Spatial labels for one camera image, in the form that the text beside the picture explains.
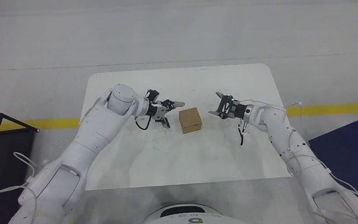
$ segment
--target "wire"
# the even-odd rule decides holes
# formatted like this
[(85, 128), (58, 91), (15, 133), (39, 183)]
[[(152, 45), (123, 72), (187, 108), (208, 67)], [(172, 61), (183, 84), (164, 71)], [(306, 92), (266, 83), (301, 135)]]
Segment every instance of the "wire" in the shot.
[(27, 186), (23, 186), (23, 185), (21, 185), (21, 186), (12, 186), (11, 188), (12, 189), (9, 189), (9, 188), (2, 189), (2, 190), (0, 190), (0, 193), (9, 192), (10, 190), (15, 190), (15, 189), (19, 189), (19, 188), (24, 188), (24, 189), (28, 190), (29, 192), (31, 192), (32, 196), (34, 197), (34, 201), (35, 201), (34, 213), (32, 214), (32, 218), (31, 218), (31, 222), (30, 222), (30, 224), (33, 224), (34, 221), (35, 221), (35, 216), (36, 216), (36, 211), (37, 211), (37, 197), (36, 197), (35, 192), (31, 188), (29, 188)]
[[(23, 155), (23, 154), (21, 154), (21, 153), (19, 153), (19, 152), (14, 152), (13, 155), (14, 155), (16, 158), (18, 158), (21, 162), (25, 163), (27, 166), (29, 166), (29, 167), (32, 169), (31, 178), (33, 178), (34, 175), (35, 175), (35, 169), (34, 169), (34, 167), (33, 167), (32, 165), (35, 165), (35, 166), (38, 166), (38, 165), (37, 165), (36, 163), (34, 163), (31, 159), (29, 159), (28, 157), (26, 157), (25, 155)], [(28, 160), (28, 162), (30, 162), (31, 164), (28, 163), (28, 162), (26, 162), (26, 161), (23, 160), (22, 158), (20, 158), (20, 156), (21, 156), (22, 158), (25, 158), (26, 160)], [(31, 219), (31, 223), (30, 223), (30, 224), (33, 224), (34, 221), (35, 221), (35, 216), (36, 216), (36, 211), (37, 211), (37, 196), (36, 196), (35, 192), (34, 192), (31, 188), (29, 188), (29, 187), (26, 186), (26, 184), (28, 184), (28, 183), (29, 183), (29, 181), (28, 181), (28, 179), (27, 179), (26, 182), (23, 183), (23, 184), (20, 185), (20, 186), (10, 186), (10, 187), (8, 187), (8, 188), (1, 189), (1, 190), (0, 190), (0, 193), (9, 192), (9, 191), (11, 191), (11, 190), (16, 190), (16, 189), (19, 189), (19, 188), (23, 188), (23, 189), (29, 190), (29, 191), (31, 192), (32, 196), (34, 196), (34, 200), (35, 200), (34, 214), (32, 215), (32, 219)]]
[(299, 105), (300, 106), (300, 127), (302, 127), (302, 102), (295, 102), (294, 104), (284, 106), (284, 108), (289, 108), (290, 106)]
[(326, 219), (326, 220), (330, 220), (331, 222), (333, 222), (333, 223), (337, 223), (336, 221), (334, 221), (334, 220), (332, 220), (332, 219), (330, 219), (330, 218), (327, 218), (327, 217), (325, 217), (324, 215), (322, 215), (322, 214), (319, 214), (319, 213), (317, 213), (317, 212), (311, 212), (312, 214), (315, 214), (315, 215), (317, 215), (317, 216), (321, 216), (322, 218), (324, 218), (324, 219)]
[(338, 180), (338, 181), (340, 181), (340, 182), (342, 182), (342, 183), (348, 185), (350, 188), (353, 189), (353, 192), (355, 192), (355, 194), (358, 194), (358, 192), (357, 192), (357, 190), (354, 188), (354, 186), (352, 186), (352, 185), (350, 185), (349, 183), (347, 183), (347, 182), (345, 182), (345, 181), (343, 181), (343, 180), (337, 178), (337, 177), (334, 176), (332, 173), (330, 173), (330, 174), (331, 174), (331, 176), (332, 176), (334, 179), (336, 179), (336, 180)]
[[(292, 129), (292, 131), (291, 131), (291, 133), (290, 133), (290, 135), (289, 135), (289, 140), (288, 140), (288, 145), (289, 145), (289, 147), (288, 147), (288, 148), (291, 148), (290, 140), (291, 140), (292, 134), (293, 134), (295, 131), (296, 131), (295, 129)], [(299, 161), (298, 158), (296, 157), (295, 153), (292, 152), (291, 154), (293, 155), (293, 158), (295, 158), (295, 159), (297, 160), (298, 165), (300, 166), (300, 170), (297, 171), (297, 172), (295, 172), (295, 173), (293, 173), (293, 172), (291, 172), (291, 171), (289, 170), (289, 166), (288, 166), (288, 164), (286, 163), (287, 172), (288, 172), (291, 176), (294, 176), (294, 175), (296, 175), (297, 173), (302, 172), (302, 166), (301, 166), (300, 161)]]
[[(29, 166), (32, 169), (32, 174), (31, 176), (34, 177), (35, 175), (35, 169), (32, 166), (32, 164), (36, 165), (34, 162), (32, 162), (29, 158), (27, 158), (26, 156), (24, 156), (23, 154), (19, 153), (19, 152), (14, 152), (13, 155), (18, 158), (21, 162), (25, 163), (27, 166)], [(22, 158), (20, 158), (18, 155), (21, 155), (22, 157), (26, 158), (30, 163), (26, 162), (25, 160), (23, 160)]]
[(244, 135), (241, 133), (240, 124), (238, 125), (237, 129), (239, 130), (239, 134), (240, 134), (240, 138), (241, 138), (240, 146), (242, 146), (244, 144)]
[(138, 124), (138, 122), (135, 122), (135, 124), (138, 126), (138, 128), (140, 128), (140, 129), (142, 129), (142, 130), (147, 130), (148, 129), (148, 127), (149, 127), (149, 123), (150, 123), (150, 120), (152, 119), (152, 117), (150, 116), (149, 117), (149, 120), (148, 120), (148, 123), (147, 123), (147, 126), (145, 127), (145, 128), (142, 128), (139, 124)]
[(27, 156), (25, 156), (24, 154), (21, 154), (21, 153), (19, 153), (19, 152), (14, 152), (13, 155), (14, 155), (16, 158), (18, 158), (19, 160), (20, 160), (20, 158), (18, 157), (18, 155), (21, 156), (21, 157), (23, 157), (23, 158), (25, 158), (25, 159), (28, 160), (28, 162), (30, 162), (33, 166), (40, 166), (40, 165), (34, 163), (31, 159), (29, 159), (29, 158), (28, 158)]
[[(318, 159), (318, 158), (316, 158), (316, 157), (314, 157), (314, 156), (310, 156), (310, 155), (298, 155), (298, 156), (296, 156), (296, 158), (297, 158), (297, 157), (311, 157), (311, 158), (317, 160), (318, 162), (320, 162), (325, 169), (328, 169), (328, 166), (327, 166), (324, 162), (322, 162), (320, 159)], [(358, 191), (357, 191), (357, 189), (356, 189), (354, 186), (352, 186), (351, 184), (349, 184), (349, 183), (347, 183), (347, 182), (345, 182), (345, 181), (343, 181), (343, 180), (337, 178), (336, 176), (334, 176), (334, 175), (332, 174), (332, 172), (330, 172), (329, 174), (330, 174), (330, 176), (333, 177), (335, 180), (340, 181), (340, 182), (346, 184), (347, 186), (349, 186), (349, 187), (352, 189), (352, 190), (347, 189), (348, 191), (350, 191), (350, 192), (352, 192), (352, 193), (358, 195)]]

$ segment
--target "white cable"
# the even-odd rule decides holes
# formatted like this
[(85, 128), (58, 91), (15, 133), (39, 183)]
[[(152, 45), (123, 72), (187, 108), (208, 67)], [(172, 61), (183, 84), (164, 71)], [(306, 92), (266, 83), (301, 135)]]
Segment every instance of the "white cable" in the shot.
[[(35, 175), (35, 169), (34, 167), (32, 166), (32, 164), (34, 164), (34, 162), (32, 162), (29, 158), (27, 158), (26, 156), (24, 156), (23, 154), (19, 153), (19, 152), (14, 152), (13, 155), (18, 158), (21, 162), (25, 163), (27, 166), (29, 166), (31, 169), (32, 169), (32, 174), (31, 176), (34, 177)], [(18, 155), (21, 155), (23, 156), (24, 158), (26, 158), (28, 161), (30, 161), (32, 164), (26, 162), (25, 160), (23, 160), (22, 158), (20, 158)]]
[(33, 224), (35, 221), (35, 216), (36, 216), (36, 211), (37, 211), (37, 197), (36, 197), (35, 192), (31, 188), (29, 188), (27, 186), (23, 186), (23, 185), (22, 186), (13, 186), (12, 189), (5, 188), (5, 189), (0, 190), (0, 193), (9, 192), (10, 190), (15, 190), (18, 188), (24, 188), (24, 189), (29, 190), (29, 192), (31, 192), (32, 196), (34, 197), (34, 201), (35, 201), (34, 213), (32, 214), (32, 218), (31, 218), (31, 222), (30, 222), (30, 224)]
[[(290, 135), (289, 135), (289, 140), (288, 140), (289, 147), (288, 147), (288, 149), (291, 148), (290, 140), (291, 140), (292, 134), (293, 134), (295, 131), (296, 131), (295, 129), (292, 129), (292, 131), (291, 131), (291, 133), (290, 133)], [(294, 158), (295, 158), (295, 159), (297, 160), (297, 162), (298, 162), (298, 165), (300, 166), (300, 170), (297, 171), (297, 172), (295, 172), (295, 173), (293, 173), (293, 172), (290, 172), (290, 171), (289, 171), (289, 167), (288, 167), (288, 165), (287, 165), (287, 163), (286, 163), (286, 168), (287, 168), (288, 173), (289, 173), (291, 176), (294, 176), (294, 175), (296, 175), (298, 172), (302, 172), (302, 166), (301, 166), (300, 161), (299, 161), (298, 158), (296, 157), (295, 153), (294, 153), (294, 152), (291, 152), (291, 154), (294, 156)]]
[(342, 183), (348, 185), (350, 188), (353, 189), (353, 192), (355, 192), (355, 194), (358, 194), (357, 189), (355, 189), (354, 186), (352, 186), (352, 185), (350, 185), (349, 183), (347, 183), (347, 182), (345, 182), (345, 181), (343, 181), (343, 180), (337, 178), (337, 177), (334, 176), (332, 173), (330, 173), (330, 175), (331, 175), (335, 180), (338, 180), (338, 181), (340, 181), (340, 182), (342, 182)]
[(302, 102), (295, 102), (294, 104), (284, 106), (284, 108), (289, 108), (290, 106), (299, 105), (300, 106), (300, 127), (302, 127)]
[[(34, 196), (34, 199), (35, 199), (34, 214), (32, 215), (32, 219), (31, 219), (31, 223), (30, 223), (30, 224), (33, 224), (34, 221), (35, 221), (36, 210), (37, 210), (37, 196), (36, 196), (35, 192), (34, 192), (31, 188), (29, 188), (29, 187), (26, 186), (26, 184), (28, 184), (28, 183), (29, 183), (29, 179), (33, 178), (34, 175), (35, 175), (35, 169), (34, 169), (34, 167), (32, 166), (32, 164), (35, 165), (35, 166), (36, 166), (37, 164), (34, 163), (34, 162), (32, 162), (29, 158), (27, 158), (25, 155), (23, 155), (23, 154), (21, 154), (21, 153), (19, 153), (19, 152), (14, 152), (13, 155), (14, 155), (16, 158), (18, 158), (21, 162), (23, 162), (23, 163), (25, 163), (27, 166), (29, 166), (29, 167), (31, 168), (31, 170), (32, 170), (32, 174), (31, 174), (30, 178), (28, 178), (28, 179), (25, 181), (25, 183), (23, 183), (22, 185), (20, 185), (20, 186), (10, 186), (10, 187), (8, 187), (8, 188), (1, 189), (1, 190), (0, 190), (0, 193), (9, 192), (9, 191), (11, 191), (11, 190), (16, 190), (16, 189), (19, 189), (19, 188), (23, 188), (23, 189), (29, 190), (29, 191), (31, 192), (32, 196)], [(20, 155), (21, 157), (27, 159), (31, 164), (28, 163), (28, 162), (26, 162), (26, 161), (23, 160), (22, 158), (20, 158), (19, 155)]]
[(16, 158), (18, 158), (19, 160), (21, 160), (21, 159), (18, 157), (18, 155), (20, 155), (21, 157), (27, 159), (28, 162), (30, 162), (33, 166), (40, 166), (40, 165), (34, 163), (31, 159), (29, 159), (29, 158), (28, 158), (27, 156), (25, 156), (24, 154), (21, 154), (21, 153), (19, 153), (19, 152), (14, 152), (13, 155), (14, 155)]
[(331, 222), (333, 222), (333, 223), (337, 223), (336, 221), (334, 221), (334, 220), (332, 220), (332, 219), (330, 219), (330, 218), (327, 218), (327, 217), (325, 217), (324, 215), (322, 215), (322, 214), (319, 214), (319, 213), (317, 213), (317, 212), (311, 212), (312, 214), (315, 214), (315, 215), (317, 215), (317, 216), (321, 216), (322, 218), (324, 218), (324, 219), (326, 219), (326, 220), (330, 220)]
[(329, 210), (329, 209), (320, 209), (322, 212), (323, 211), (327, 211), (328, 213), (335, 213), (335, 214), (341, 214), (341, 215), (343, 215), (343, 216), (347, 216), (347, 217), (350, 217), (350, 218), (353, 218), (354, 220), (358, 220), (357, 219), (357, 216), (352, 216), (352, 215), (350, 215), (350, 214), (347, 214), (347, 213), (345, 213), (345, 212), (339, 212), (339, 211), (332, 211), (332, 210)]

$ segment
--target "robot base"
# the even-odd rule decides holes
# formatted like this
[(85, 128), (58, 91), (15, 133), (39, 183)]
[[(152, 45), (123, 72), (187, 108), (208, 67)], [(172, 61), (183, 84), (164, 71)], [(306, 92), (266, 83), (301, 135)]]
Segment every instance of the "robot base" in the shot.
[(245, 224), (239, 220), (223, 216), (213, 208), (202, 204), (176, 204), (161, 208), (152, 213), (143, 224)]

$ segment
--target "black cable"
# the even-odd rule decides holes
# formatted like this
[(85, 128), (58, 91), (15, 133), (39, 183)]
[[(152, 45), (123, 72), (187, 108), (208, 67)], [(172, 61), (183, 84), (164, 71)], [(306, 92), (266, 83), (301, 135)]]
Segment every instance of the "black cable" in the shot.
[(152, 117), (150, 116), (149, 117), (149, 120), (148, 120), (148, 123), (147, 123), (147, 126), (145, 128), (142, 128), (141, 126), (139, 126), (138, 122), (135, 122), (135, 124), (138, 126), (138, 128), (142, 129), (142, 130), (147, 130), (148, 127), (149, 127), (149, 123), (150, 123), (150, 120), (152, 119)]
[(239, 130), (239, 134), (240, 134), (240, 137), (241, 137), (241, 143), (240, 143), (240, 146), (242, 146), (244, 144), (244, 135), (241, 133), (241, 130), (240, 130), (240, 125), (238, 126), (238, 130)]

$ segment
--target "blue panel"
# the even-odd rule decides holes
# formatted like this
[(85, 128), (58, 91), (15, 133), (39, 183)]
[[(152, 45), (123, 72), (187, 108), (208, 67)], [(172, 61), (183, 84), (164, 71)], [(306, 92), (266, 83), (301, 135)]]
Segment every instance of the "blue panel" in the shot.
[(358, 121), (314, 138), (309, 143), (315, 155), (336, 177), (358, 188)]

